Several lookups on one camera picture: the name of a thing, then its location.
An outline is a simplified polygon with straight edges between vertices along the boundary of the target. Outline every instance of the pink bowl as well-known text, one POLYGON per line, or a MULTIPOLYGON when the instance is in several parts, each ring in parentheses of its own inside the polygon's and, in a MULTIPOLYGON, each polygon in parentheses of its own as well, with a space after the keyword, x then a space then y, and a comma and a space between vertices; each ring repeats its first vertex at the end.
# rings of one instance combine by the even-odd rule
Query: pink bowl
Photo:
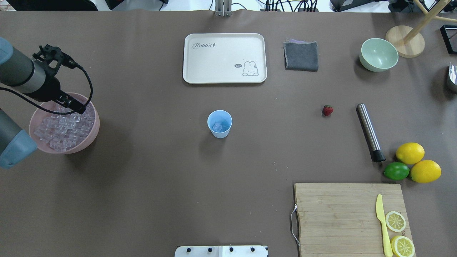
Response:
MULTIPOLYGON (((87 101, 87 97, 80 95, 78 93, 68 93, 72 97, 78 99, 81 103, 85 103, 87 101)), ((44 102, 40 106, 50 110, 56 103, 53 101, 50 102, 44 102)), ((98 117, 98 112, 95 109, 95 106, 92 104, 92 102, 89 103, 94 108, 95 112, 95 120, 94 120, 94 126, 92 126, 92 129, 89 131, 89 135, 79 144, 76 145, 75 147, 71 148, 68 151, 63 151, 63 152, 58 152, 54 149, 52 149, 48 143, 41 141, 38 136, 36 136, 33 132, 36 130, 38 126, 40 126, 41 122, 44 120, 46 117, 50 117, 51 114, 45 111, 42 111, 40 109, 37 109, 35 113, 32 115, 32 118, 30 120, 29 124, 29 135, 35 141, 35 143, 38 146, 38 149, 40 149, 43 152, 49 153, 49 154, 57 154, 57 155, 67 155, 67 154, 72 154, 79 152, 83 150, 84 148, 88 147, 97 137, 98 135, 98 130, 100 129, 100 119, 98 117)))

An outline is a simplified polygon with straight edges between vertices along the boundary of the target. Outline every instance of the yellow knife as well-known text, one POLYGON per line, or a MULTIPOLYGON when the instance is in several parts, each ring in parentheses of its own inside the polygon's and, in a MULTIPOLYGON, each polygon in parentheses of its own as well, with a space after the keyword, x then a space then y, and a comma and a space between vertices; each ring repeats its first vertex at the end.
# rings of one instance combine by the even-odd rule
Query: yellow knife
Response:
POLYGON ((376 217, 381 222, 381 228, 383 229, 383 247, 384 255, 386 257, 392 257, 392 247, 390 246, 389 234, 387 232, 386 218, 384 217, 384 206, 383 196, 377 195, 376 199, 376 217))

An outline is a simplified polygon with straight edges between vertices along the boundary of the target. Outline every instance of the lemon slice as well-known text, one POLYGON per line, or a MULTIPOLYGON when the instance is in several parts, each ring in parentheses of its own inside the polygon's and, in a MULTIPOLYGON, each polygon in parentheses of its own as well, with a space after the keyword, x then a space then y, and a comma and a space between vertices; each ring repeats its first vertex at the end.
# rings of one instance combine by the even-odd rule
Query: lemon slice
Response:
POLYGON ((405 236, 394 236, 392 238, 392 251, 398 257, 413 257, 414 245, 411 239, 405 236))
POLYGON ((386 214, 386 225, 394 232, 402 232, 406 228, 406 221, 401 213, 391 211, 386 214))

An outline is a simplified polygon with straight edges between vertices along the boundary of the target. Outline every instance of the blue cup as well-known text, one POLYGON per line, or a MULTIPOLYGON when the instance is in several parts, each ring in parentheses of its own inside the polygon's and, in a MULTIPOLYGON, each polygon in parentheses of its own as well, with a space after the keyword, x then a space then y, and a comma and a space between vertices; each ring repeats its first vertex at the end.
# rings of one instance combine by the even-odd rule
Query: blue cup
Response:
POLYGON ((224 138, 232 127, 232 116, 223 110, 214 111, 208 117, 208 127, 215 137, 224 138))

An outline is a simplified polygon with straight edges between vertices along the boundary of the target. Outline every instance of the round wooden base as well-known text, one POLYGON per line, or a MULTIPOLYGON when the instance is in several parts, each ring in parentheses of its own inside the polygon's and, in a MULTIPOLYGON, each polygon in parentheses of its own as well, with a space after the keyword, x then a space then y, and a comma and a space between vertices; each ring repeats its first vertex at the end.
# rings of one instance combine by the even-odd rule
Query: round wooden base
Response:
POLYGON ((386 40, 397 49, 400 56, 413 58, 419 56, 425 48, 424 37, 418 33, 411 41, 404 43, 403 38, 412 30, 409 26, 395 26, 386 34, 386 40))

